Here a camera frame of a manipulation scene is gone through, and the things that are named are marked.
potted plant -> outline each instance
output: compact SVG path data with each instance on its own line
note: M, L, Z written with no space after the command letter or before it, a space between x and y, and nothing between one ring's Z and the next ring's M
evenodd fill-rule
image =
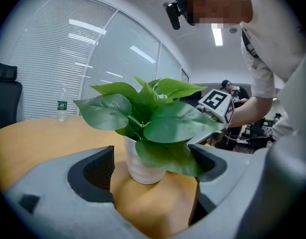
M186 142L226 125L209 119L179 98L205 88L173 79L149 83L135 79L142 85L140 92L123 82L91 86L101 95L74 101L85 122L125 137L129 172L140 183L156 183L165 171L201 175L203 171Z

table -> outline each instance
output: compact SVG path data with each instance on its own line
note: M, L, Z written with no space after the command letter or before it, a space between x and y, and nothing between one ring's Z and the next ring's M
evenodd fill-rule
M32 119L0 129L0 189L4 191L25 172L52 158L114 145L115 171L111 193L117 211L150 238L165 238L188 227L197 183L167 172L154 185L134 181L128 172L123 137L96 130L82 117Z

camera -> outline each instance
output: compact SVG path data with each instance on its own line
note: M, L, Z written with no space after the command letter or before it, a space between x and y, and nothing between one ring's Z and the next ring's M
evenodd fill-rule
M172 3L165 2L163 7L166 10L169 20L171 21L172 27L175 30L179 30L181 28L181 23L179 21L179 17L181 15L185 17L186 21L190 25L196 25L197 20L194 20L193 14L188 11L187 0L176 0Z

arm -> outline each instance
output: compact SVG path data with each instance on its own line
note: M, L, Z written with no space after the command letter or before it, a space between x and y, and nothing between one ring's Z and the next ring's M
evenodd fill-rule
M235 110L230 127L251 124L260 120L269 112L272 103L271 98L251 97L243 106Z

black chair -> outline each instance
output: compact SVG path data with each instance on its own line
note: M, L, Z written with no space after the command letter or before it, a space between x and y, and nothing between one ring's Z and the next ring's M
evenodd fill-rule
M22 84L16 79L17 67L0 63L0 129L17 122Z
M188 97L183 97L183 98L180 98L179 100L181 102L184 102L184 103L187 103L191 106L193 106L194 108L196 106L199 105L199 102L202 99L202 92L201 91L197 91L195 92L194 94L188 96Z

